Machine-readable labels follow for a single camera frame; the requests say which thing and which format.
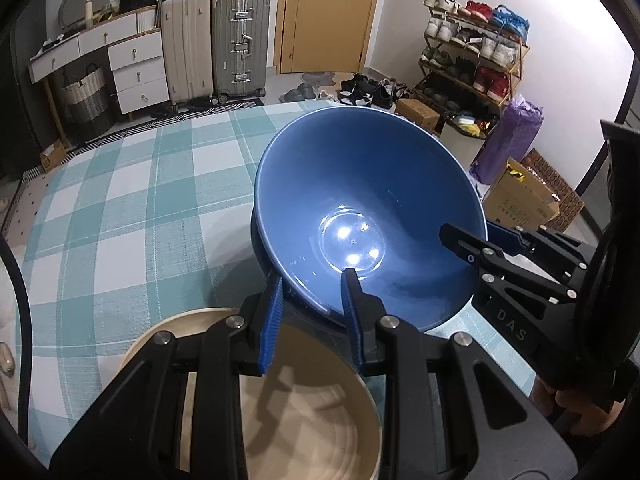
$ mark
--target suitcase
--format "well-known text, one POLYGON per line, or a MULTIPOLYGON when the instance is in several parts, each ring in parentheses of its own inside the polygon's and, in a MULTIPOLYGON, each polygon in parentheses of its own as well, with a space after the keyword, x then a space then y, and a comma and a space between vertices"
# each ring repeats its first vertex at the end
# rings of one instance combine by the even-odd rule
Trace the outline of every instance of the suitcase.
POLYGON ((218 100, 264 96, 269 0, 213 0, 212 50, 218 100))
POLYGON ((162 55, 173 104, 213 96, 210 1, 162 2, 162 55))

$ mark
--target plaid tablecloth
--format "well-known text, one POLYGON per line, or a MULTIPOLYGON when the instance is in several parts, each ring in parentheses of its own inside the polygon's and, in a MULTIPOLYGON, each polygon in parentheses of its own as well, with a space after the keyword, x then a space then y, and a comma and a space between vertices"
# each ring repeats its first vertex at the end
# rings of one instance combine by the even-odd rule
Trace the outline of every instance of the plaid tablecloth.
MULTIPOLYGON (((153 128, 78 155, 53 176, 22 263, 33 317, 30 428, 45 464, 145 330, 262 290, 249 231, 257 164, 281 127, 325 106, 153 128)), ((434 332, 457 330, 528 391, 530 368, 470 306, 434 332)))

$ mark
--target white bottle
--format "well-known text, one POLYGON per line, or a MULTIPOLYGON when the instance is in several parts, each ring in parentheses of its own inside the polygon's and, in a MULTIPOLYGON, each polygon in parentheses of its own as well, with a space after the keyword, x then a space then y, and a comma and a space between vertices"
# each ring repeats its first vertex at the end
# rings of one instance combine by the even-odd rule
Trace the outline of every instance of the white bottle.
POLYGON ((92 28, 94 26, 94 4, 91 0, 84 3, 84 28, 92 28))

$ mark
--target gray slipper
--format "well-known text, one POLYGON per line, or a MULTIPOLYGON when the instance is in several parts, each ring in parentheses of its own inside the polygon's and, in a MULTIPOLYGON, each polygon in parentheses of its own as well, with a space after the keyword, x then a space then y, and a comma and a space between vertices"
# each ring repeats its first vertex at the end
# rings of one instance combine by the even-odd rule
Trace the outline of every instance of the gray slipper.
POLYGON ((315 99, 316 93, 314 92, 314 88, 309 83, 300 83, 298 85, 298 90, 303 95, 305 99, 315 99))
POLYGON ((295 102, 304 101, 304 100, 305 98, 300 93, 300 90, 298 90, 297 88, 289 90, 286 94, 283 94, 280 96, 280 101, 283 103, 295 103, 295 102))

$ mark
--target door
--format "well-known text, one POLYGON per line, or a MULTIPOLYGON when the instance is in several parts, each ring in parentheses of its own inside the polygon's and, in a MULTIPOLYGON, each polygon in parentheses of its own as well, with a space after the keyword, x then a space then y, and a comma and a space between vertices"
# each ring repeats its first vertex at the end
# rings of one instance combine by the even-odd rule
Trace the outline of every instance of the door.
POLYGON ((357 72, 373 0, 286 0, 280 72, 357 72))

